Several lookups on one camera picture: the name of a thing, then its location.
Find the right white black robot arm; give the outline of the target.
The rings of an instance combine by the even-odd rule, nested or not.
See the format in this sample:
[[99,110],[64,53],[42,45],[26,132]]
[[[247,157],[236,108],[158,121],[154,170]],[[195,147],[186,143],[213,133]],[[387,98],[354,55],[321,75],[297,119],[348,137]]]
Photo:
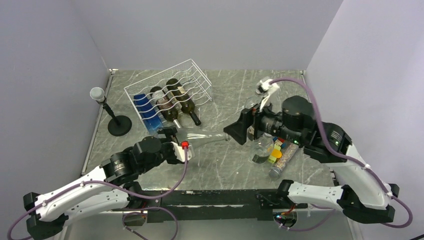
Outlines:
[[264,134],[295,144],[311,159],[332,169],[344,185],[325,187],[284,179],[275,193],[279,206],[311,204],[332,208],[362,224],[393,222],[395,209],[390,205],[390,194],[399,193],[396,184],[378,182],[366,169],[352,139],[338,125],[317,122],[313,105],[295,95],[285,99],[280,112],[259,104],[245,108],[238,120],[223,130],[237,143],[247,141],[248,128],[253,127],[254,138]]

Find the dark green wine bottle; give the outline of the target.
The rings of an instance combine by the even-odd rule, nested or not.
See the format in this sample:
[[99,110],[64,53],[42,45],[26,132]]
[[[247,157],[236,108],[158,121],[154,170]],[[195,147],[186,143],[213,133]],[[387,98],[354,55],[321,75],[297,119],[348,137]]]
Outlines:
[[188,92],[180,84],[179,80],[176,78],[169,79],[166,82],[166,88],[180,103],[181,111],[185,114],[188,114],[196,126],[200,126],[202,122],[195,112],[195,103],[192,101],[191,96],[188,94]]

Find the labelled dark wine bottle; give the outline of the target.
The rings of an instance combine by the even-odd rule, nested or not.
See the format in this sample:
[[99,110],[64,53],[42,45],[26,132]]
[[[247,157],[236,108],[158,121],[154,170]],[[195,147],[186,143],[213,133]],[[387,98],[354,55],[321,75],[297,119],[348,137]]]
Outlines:
[[172,103],[171,99],[164,92],[163,88],[154,86],[151,88],[149,93],[151,94],[151,98],[154,100],[156,107],[159,109],[159,112],[162,114],[164,119],[173,123],[178,129],[181,129],[182,126],[178,120],[179,112]]

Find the blue glass bottle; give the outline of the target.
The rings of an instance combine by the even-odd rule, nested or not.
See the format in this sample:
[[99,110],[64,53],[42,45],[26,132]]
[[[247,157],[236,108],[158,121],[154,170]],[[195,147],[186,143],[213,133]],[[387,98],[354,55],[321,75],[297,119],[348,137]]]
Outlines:
[[157,130],[163,127],[163,122],[149,97],[144,93],[136,94],[133,96],[133,103],[149,134],[157,135]]

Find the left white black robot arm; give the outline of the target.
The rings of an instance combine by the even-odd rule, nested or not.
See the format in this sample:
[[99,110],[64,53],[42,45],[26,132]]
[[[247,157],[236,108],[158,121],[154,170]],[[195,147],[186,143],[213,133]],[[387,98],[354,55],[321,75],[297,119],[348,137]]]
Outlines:
[[26,194],[23,202],[30,237],[45,240],[74,221],[109,210],[137,210],[146,200],[160,199],[172,193],[174,187],[157,196],[143,195],[137,182],[140,175],[163,162],[187,166],[192,157],[190,143],[177,139],[176,128],[166,127],[159,133],[164,137],[147,136],[57,190]]

